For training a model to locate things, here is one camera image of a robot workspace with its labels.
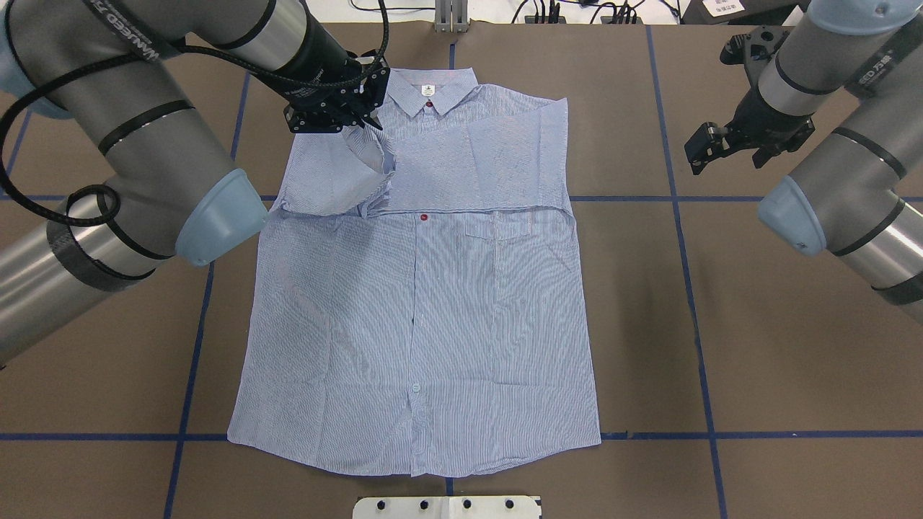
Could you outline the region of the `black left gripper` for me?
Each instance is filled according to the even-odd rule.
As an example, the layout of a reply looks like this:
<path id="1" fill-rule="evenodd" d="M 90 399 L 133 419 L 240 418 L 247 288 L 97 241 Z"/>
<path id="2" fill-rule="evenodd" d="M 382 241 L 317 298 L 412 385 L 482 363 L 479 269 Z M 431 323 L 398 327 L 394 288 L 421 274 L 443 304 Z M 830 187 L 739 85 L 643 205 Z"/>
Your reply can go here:
<path id="1" fill-rule="evenodd" d="M 382 130 L 378 109 L 384 104 L 390 73 L 382 56 L 360 56 L 353 63 L 361 77 L 345 86 L 316 89 L 309 97 L 294 98 L 283 110 L 293 134 L 332 134 L 347 128 Z"/>

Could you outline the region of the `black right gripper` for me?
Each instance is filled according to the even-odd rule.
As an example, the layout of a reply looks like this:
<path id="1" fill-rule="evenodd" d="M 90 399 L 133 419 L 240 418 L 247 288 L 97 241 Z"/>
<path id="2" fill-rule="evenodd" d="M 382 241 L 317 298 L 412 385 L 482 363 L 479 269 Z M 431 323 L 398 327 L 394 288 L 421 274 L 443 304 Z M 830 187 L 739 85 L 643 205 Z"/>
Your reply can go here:
<path id="1" fill-rule="evenodd" d="M 726 127 L 702 123 L 684 144 L 693 175 L 730 151 L 755 150 L 765 156 L 794 152 L 810 138 L 816 127 L 810 115 L 787 115 L 772 108 L 758 91 L 748 91 Z"/>

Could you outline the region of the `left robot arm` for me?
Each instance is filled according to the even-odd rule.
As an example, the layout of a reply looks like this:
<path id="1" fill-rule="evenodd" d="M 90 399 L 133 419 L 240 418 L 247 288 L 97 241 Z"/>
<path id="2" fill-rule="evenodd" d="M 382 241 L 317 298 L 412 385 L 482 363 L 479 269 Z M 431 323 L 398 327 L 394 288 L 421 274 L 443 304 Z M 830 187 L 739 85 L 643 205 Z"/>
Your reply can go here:
<path id="1" fill-rule="evenodd" d="M 171 257 L 205 265 L 266 223 L 260 194 L 164 62 L 212 56 L 286 100 L 293 133 L 378 128 L 389 68 L 356 55 L 304 1 L 6 1 L 2 89 L 21 112 L 75 120 L 112 167 L 55 210 L 2 169 L 2 190 L 40 218 L 2 252 L 2 363 Z"/>

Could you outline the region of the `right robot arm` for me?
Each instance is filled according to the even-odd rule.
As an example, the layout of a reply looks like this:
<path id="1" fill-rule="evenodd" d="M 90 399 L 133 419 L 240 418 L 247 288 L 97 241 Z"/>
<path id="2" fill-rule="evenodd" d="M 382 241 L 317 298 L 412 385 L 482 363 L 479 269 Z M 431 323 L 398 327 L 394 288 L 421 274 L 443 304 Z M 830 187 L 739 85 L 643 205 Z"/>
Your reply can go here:
<path id="1" fill-rule="evenodd" d="M 835 92 L 858 106 L 759 203 L 758 217 L 807 256 L 829 251 L 914 321 L 922 313 L 922 217 L 896 186 L 921 167 L 921 3 L 813 1 L 791 29 L 762 25 L 720 53 L 749 88 L 729 123 L 685 143 L 693 174 L 739 151 L 761 168 L 795 152 Z"/>

